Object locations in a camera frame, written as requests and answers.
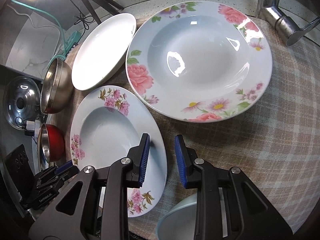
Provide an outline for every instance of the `plaid tablecloth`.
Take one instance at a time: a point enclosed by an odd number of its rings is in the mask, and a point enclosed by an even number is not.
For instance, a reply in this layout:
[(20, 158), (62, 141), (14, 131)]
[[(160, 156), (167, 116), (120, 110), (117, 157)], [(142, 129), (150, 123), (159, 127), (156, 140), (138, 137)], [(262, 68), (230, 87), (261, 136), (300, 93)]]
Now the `plaid tablecloth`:
[[(174, 136), (214, 166), (240, 167), (295, 232), (320, 197), (320, 47), (302, 38), (286, 47), (267, 22), (254, 19), (271, 47), (273, 72), (262, 98), (243, 114), (217, 123), (196, 124), (163, 116), (151, 109), (168, 159), (167, 184), (161, 200), (147, 214), (131, 218), (130, 230), (154, 240), (155, 228), (175, 204), (193, 194), (182, 188), (174, 155)], [(76, 47), (66, 62), (72, 67)], [(125, 67), (104, 85), (132, 91)], [(90, 91), (75, 90), (69, 105), (51, 123), (65, 133), (70, 158), (70, 128), (76, 109)]]

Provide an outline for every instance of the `white cable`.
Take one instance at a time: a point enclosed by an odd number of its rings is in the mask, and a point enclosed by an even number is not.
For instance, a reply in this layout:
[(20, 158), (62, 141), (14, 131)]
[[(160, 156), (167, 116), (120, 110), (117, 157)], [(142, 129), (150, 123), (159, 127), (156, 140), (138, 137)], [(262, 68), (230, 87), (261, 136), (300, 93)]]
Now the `white cable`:
[(54, 49), (54, 54), (56, 54), (56, 53), (57, 53), (57, 49), (58, 49), (58, 45), (59, 45), (59, 41), (60, 41), (60, 37), (61, 37), (61, 32), (60, 32), (60, 30), (59, 30), (59, 28), (58, 28), (58, 27), (53, 26), (53, 25), (43, 25), (43, 26), (35, 27), (35, 25), (34, 25), (34, 23), (33, 23), (32, 19), (31, 19), (30, 15), (28, 15), (28, 14), (26, 14), (26, 13), (18, 13), (18, 12), (16, 11), (16, 9), (15, 9), (15, 8), (13, 8), (12, 6), (10, 6), (9, 4), (7, 4), (7, 6), (8, 6), (8, 7), (10, 7), (12, 10), (14, 10), (14, 11), (15, 11), (15, 13), (16, 13), (16, 14), (18, 14), (18, 15), (25, 15), (25, 16), (28, 16), (28, 18), (30, 19), (30, 22), (31, 22), (31, 24), (32, 24), (32, 27), (34, 27), (35, 29), (43, 28), (43, 27), (52, 27), (52, 28), (57, 29), (57, 30), (58, 30), (58, 32), (59, 32), (59, 38), (58, 38), (57, 45), (56, 45), (56, 47), (55, 47), (55, 49)]

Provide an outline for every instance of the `oval plate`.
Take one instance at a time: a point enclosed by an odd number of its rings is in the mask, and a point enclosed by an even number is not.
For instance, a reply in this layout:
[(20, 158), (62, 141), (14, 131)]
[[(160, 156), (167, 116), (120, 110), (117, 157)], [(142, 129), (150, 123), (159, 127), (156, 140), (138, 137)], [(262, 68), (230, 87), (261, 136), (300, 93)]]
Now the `oval plate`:
[(136, 19), (129, 13), (112, 16), (96, 27), (81, 45), (73, 63), (74, 87), (88, 90), (107, 81), (124, 63), (136, 28)]
[[(110, 166), (137, 146), (143, 133), (150, 135), (146, 177), (140, 189), (128, 188), (128, 217), (149, 212), (160, 200), (167, 178), (167, 157), (161, 133), (144, 104), (128, 90), (100, 87), (80, 103), (72, 121), (70, 152), (82, 170)], [(99, 206), (103, 206), (103, 188)]]
[(126, 57), (132, 89), (152, 109), (187, 122), (217, 122), (251, 107), (269, 84), (261, 30), (215, 2), (170, 6), (136, 32)]

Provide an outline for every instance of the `pot lid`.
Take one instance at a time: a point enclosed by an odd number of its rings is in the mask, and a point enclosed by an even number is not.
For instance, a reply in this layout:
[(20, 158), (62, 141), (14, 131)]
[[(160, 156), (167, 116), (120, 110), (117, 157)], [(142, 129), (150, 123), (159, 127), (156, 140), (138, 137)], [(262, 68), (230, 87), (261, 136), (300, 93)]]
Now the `pot lid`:
[(19, 76), (7, 85), (3, 97), (3, 112), (14, 128), (23, 130), (27, 120), (34, 121), (40, 113), (39, 106), (40, 91), (32, 79)]

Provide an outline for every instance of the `yellow flower center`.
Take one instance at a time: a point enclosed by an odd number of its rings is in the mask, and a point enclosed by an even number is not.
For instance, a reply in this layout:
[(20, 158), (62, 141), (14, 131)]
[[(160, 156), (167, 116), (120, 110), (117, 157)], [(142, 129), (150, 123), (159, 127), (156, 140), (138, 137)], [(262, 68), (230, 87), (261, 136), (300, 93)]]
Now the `yellow flower center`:
[(223, 108), (223, 104), (217, 104), (213, 107), (213, 109), (220, 109)]
[(197, 103), (195, 103), (195, 102), (191, 102), (190, 104), (189, 104), (189, 107), (193, 107), (193, 106), (195, 106)]

